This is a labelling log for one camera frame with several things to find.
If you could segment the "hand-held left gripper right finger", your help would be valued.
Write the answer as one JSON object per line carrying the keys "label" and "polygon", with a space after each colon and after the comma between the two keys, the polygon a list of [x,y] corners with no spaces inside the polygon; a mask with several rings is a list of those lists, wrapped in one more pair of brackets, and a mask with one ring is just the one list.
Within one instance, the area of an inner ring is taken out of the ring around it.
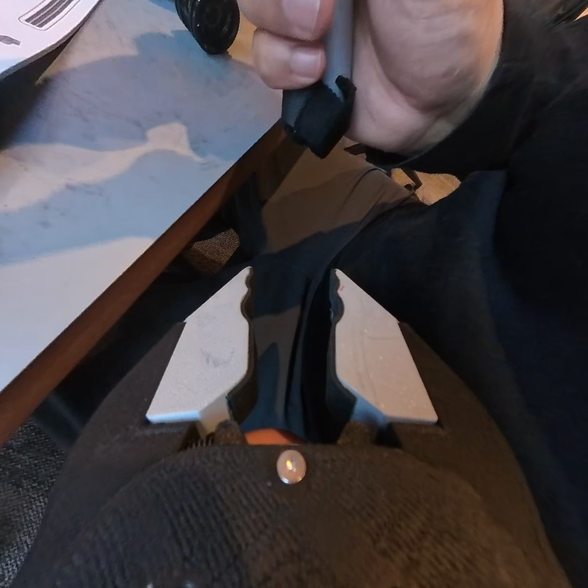
{"label": "hand-held left gripper right finger", "polygon": [[339,423],[437,423],[398,320],[339,269],[330,275],[330,412]]}

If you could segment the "person's dark torso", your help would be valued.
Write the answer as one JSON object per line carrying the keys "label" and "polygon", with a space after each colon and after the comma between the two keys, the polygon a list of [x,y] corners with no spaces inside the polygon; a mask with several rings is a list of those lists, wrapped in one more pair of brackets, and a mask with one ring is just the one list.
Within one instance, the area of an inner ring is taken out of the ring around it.
{"label": "person's dark torso", "polygon": [[587,587],[587,175],[476,172],[368,224],[334,259],[482,402],[559,562]]}

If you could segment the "person's right hand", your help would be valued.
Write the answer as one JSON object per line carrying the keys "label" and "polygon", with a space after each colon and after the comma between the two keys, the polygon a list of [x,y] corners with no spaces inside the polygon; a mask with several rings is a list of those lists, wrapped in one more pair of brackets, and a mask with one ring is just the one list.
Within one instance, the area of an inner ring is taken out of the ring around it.
{"label": "person's right hand", "polygon": [[[335,1],[238,4],[256,27],[254,69],[268,87],[302,89],[321,78]],[[408,155],[448,136],[496,68],[503,14],[503,1],[357,1],[347,137]]]}

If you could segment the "yellow toy vehicle model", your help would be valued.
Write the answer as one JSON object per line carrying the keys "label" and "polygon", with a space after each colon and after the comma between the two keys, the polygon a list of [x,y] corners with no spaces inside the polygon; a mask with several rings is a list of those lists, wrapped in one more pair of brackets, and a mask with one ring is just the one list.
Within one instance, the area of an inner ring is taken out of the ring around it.
{"label": "yellow toy vehicle model", "polygon": [[239,31],[237,1],[175,1],[183,25],[208,55],[227,53]]}

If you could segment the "white instruction booklet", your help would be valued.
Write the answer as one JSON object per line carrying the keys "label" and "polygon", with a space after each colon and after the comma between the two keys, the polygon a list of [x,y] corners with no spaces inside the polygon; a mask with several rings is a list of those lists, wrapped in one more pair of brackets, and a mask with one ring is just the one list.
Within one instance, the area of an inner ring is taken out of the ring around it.
{"label": "white instruction booklet", "polygon": [[69,40],[99,1],[1,1],[1,79]]}

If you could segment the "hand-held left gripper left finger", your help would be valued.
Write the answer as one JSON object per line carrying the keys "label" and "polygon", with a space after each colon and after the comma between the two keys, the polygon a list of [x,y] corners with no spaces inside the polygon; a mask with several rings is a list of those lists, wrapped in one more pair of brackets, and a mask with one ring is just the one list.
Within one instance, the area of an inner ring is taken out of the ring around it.
{"label": "hand-held left gripper left finger", "polygon": [[184,321],[146,412],[150,423],[194,422],[198,432],[214,432],[232,418],[229,394],[250,371],[244,303],[251,273],[242,269]]}

